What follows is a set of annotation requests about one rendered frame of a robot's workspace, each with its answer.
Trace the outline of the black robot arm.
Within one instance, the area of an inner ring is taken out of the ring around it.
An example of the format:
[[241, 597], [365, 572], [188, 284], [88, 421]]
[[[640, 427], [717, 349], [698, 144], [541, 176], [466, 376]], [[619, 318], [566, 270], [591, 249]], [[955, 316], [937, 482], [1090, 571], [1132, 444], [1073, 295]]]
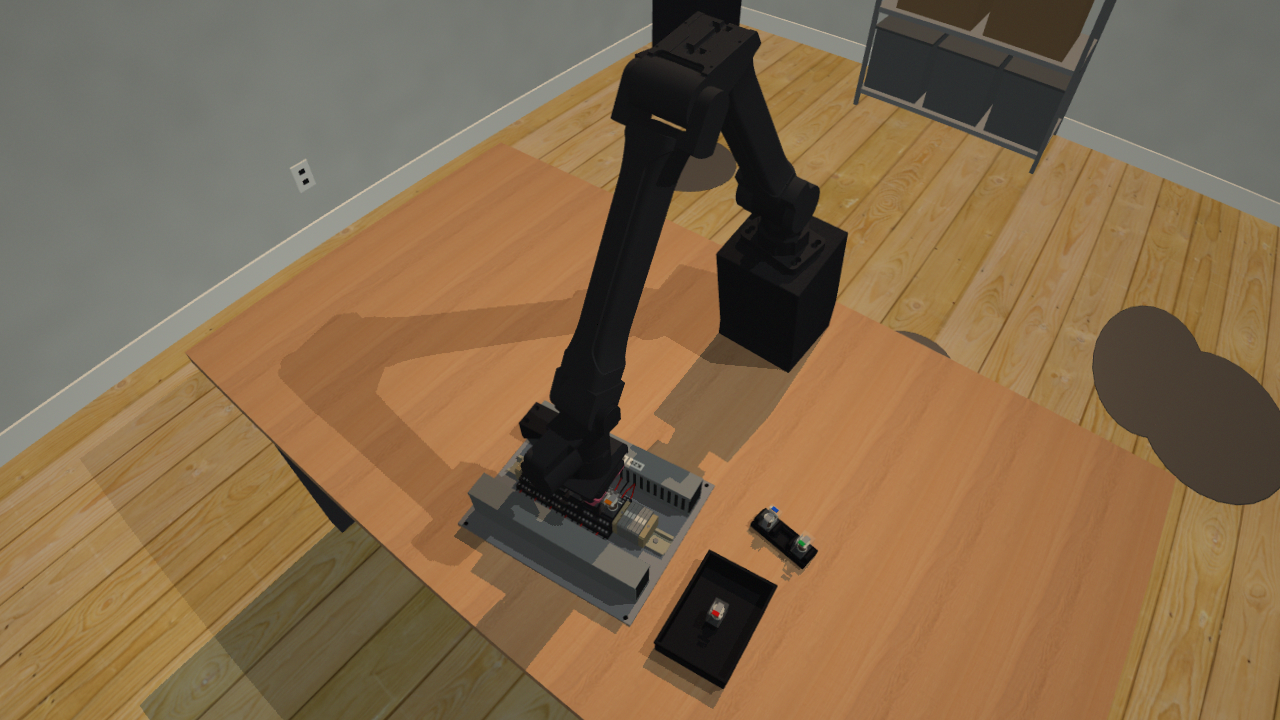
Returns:
[[559, 413], [536, 402], [518, 421], [532, 445], [521, 469], [543, 495], [580, 479], [581, 457], [609, 448], [628, 333], [690, 155], [710, 158], [722, 132], [740, 168], [736, 202], [756, 218], [741, 241], [788, 275], [826, 249], [809, 229], [820, 188], [796, 177], [756, 79], [760, 45], [755, 29], [696, 12], [625, 67], [611, 114], [626, 126], [625, 152], [579, 325], [550, 387]]

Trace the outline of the black rectangular rack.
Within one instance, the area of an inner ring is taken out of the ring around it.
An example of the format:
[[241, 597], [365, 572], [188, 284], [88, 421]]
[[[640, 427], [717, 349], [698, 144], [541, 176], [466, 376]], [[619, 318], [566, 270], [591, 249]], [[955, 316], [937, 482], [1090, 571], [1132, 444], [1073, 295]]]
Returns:
[[[765, 509], [763, 509], [762, 512]], [[797, 557], [794, 556], [794, 553], [790, 552], [791, 546], [794, 544], [794, 541], [797, 538], [799, 534], [795, 530], [792, 530], [790, 527], [787, 527], [785, 524], [785, 521], [782, 523], [781, 520], [771, 529], [769, 533], [765, 533], [765, 530], [763, 530], [760, 527], [758, 527], [758, 521], [759, 521], [759, 518], [760, 518], [762, 512], [759, 512], [756, 515], [756, 518], [754, 518], [755, 521], [753, 520], [751, 524], [750, 524], [750, 527], [753, 527], [753, 529], [755, 529], [767, 541], [769, 541], [771, 544], [774, 544], [774, 547], [777, 550], [780, 550], [788, 559], [791, 559], [795, 564], [797, 564], [799, 568], [801, 568], [801, 569], [805, 568], [806, 564], [810, 562], [812, 559], [817, 555], [818, 550], [812, 546], [812, 550], [809, 550], [806, 552], [806, 555], [801, 560], [799, 560]]]

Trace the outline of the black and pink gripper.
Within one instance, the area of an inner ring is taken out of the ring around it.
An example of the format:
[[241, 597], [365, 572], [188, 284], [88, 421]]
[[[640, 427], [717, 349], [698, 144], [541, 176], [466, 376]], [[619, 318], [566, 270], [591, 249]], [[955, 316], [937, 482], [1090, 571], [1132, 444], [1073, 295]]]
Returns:
[[628, 446], [611, 437], [611, 445], [605, 450], [605, 454], [593, 459], [581, 457], [582, 468], [579, 469], [580, 479], [570, 477], [561, 488], [572, 491], [581, 496], [586, 503], [595, 506], [602, 501], [611, 483], [625, 468], [625, 460], [622, 459], [625, 454], [628, 454]]

